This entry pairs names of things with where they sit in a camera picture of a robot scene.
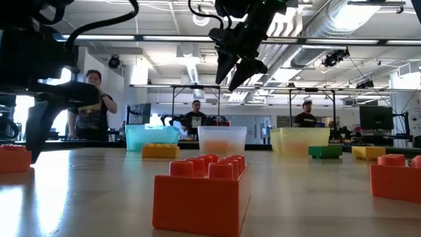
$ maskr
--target man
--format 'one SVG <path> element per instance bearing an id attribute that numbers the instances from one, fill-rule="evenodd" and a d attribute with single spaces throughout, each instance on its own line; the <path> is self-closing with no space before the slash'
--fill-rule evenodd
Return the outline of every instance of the man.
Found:
<path id="1" fill-rule="evenodd" d="M 69 110 L 67 118 L 68 138 L 77 137 L 78 139 L 93 141 L 108 141 L 107 111 L 117 113 L 117 105 L 111 96 L 100 88 L 102 78 L 99 71 L 89 70 L 86 78 L 89 84 L 98 88 L 100 100 L 96 105 Z"/>
<path id="2" fill-rule="evenodd" d="M 193 101 L 191 107 L 193 108 L 193 111 L 185 115 L 185 118 L 190 121 L 190 124 L 189 126 L 183 126 L 183 130 L 187 130 L 187 135 L 197 135 L 197 127 L 204 125 L 206 115 L 200 112 L 200 101 Z"/>
<path id="3" fill-rule="evenodd" d="M 295 116 L 294 126 L 300 128 L 314 128 L 317 124 L 316 117 L 311 115 L 311 101 L 303 103 L 303 110 L 301 114 Z"/>

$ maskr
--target computer monitor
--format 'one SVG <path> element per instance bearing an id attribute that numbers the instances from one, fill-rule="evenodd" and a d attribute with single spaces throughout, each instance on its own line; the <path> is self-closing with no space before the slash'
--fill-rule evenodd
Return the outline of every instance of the computer monitor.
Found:
<path id="1" fill-rule="evenodd" d="M 126 124 L 148 124 L 151 120 L 151 104 L 128 105 Z"/>
<path id="2" fill-rule="evenodd" d="M 360 127 L 362 129 L 393 129 L 391 107 L 360 106 Z"/>

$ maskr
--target yellow lego brick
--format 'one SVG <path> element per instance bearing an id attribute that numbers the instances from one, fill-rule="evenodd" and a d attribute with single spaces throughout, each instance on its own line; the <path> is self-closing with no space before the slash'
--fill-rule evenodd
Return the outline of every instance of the yellow lego brick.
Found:
<path id="1" fill-rule="evenodd" d="M 352 152 L 353 156 L 360 159 L 376 160 L 377 157 L 386 155 L 386 148 L 353 146 Z"/>
<path id="2" fill-rule="evenodd" d="M 168 144 L 154 144 L 149 146 L 146 144 L 142 148 L 143 158 L 166 158 L 166 159 L 177 159 L 180 152 L 178 146 L 172 146 Z"/>

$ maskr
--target plastic bin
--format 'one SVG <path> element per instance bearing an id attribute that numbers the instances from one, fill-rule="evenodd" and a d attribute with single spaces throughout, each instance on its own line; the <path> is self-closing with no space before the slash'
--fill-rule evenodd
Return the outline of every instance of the plastic bin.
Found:
<path id="1" fill-rule="evenodd" d="M 142 150 L 145 144 L 178 144 L 180 131 L 173 126 L 126 125 L 128 151 Z"/>
<path id="2" fill-rule="evenodd" d="M 277 128 L 270 131 L 272 150 L 282 155 L 308 156 L 310 146 L 328 146 L 329 128 Z"/>
<path id="3" fill-rule="evenodd" d="M 199 147 L 202 154 L 243 153 L 247 128 L 244 126 L 199 126 Z"/>

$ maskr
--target wooden table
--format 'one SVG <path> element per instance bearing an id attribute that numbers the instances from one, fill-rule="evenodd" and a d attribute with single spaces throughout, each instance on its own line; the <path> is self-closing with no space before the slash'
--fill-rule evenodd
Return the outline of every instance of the wooden table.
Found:
<path id="1" fill-rule="evenodd" d="M 181 157 L 198 151 L 183 150 Z M 248 151 L 252 197 L 242 236 L 419 236 L 421 205 L 370 195 L 368 163 L 318 163 Z M 41 154 L 0 176 L 0 236 L 196 236 L 154 230 L 153 181 L 168 161 L 119 148 Z"/>

